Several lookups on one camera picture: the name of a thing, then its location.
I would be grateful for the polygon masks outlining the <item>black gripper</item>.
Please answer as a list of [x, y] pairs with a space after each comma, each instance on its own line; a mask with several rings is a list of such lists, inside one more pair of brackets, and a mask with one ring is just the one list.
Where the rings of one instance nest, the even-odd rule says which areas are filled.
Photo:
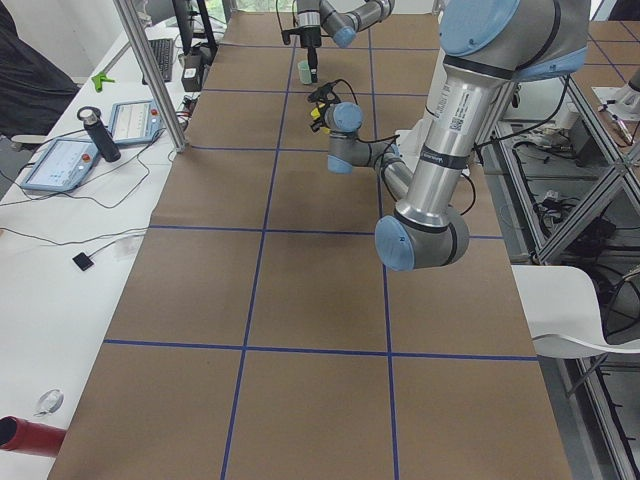
[[329, 126], [326, 121], [327, 105], [323, 101], [311, 100], [311, 103], [315, 105], [310, 115], [312, 122], [310, 128], [312, 131], [329, 131]]
[[307, 63], [310, 70], [311, 82], [318, 82], [318, 57], [317, 50], [321, 46], [321, 27], [319, 25], [306, 25], [299, 28], [300, 42], [303, 48], [307, 48]]

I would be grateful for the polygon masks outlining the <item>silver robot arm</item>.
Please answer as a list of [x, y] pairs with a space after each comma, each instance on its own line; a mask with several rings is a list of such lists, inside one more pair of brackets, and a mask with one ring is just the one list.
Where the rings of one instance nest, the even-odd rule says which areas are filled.
[[497, 90], [508, 82], [569, 75], [587, 54], [587, 1], [448, 1], [439, 25], [446, 74], [415, 168], [393, 140], [360, 139], [361, 108], [311, 93], [311, 127], [329, 131], [333, 173], [376, 171], [397, 201], [375, 227], [381, 262], [395, 271], [446, 266], [467, 250], [469, 229], [450, 204]]
[[322, 34], [328, 35], [339, 48], [348, 47], [356, 34], [388, 18], [393, 12], [393, 0], [365, 1], [346, 13], [339, 12], [329, 1], [298, 1], [294, 13], [294, 27], [283, 30], [283, 43], [288, 45], [293, 35], [307, 50], [311, 83], [318, 81], [317, 50], [322, 46]]

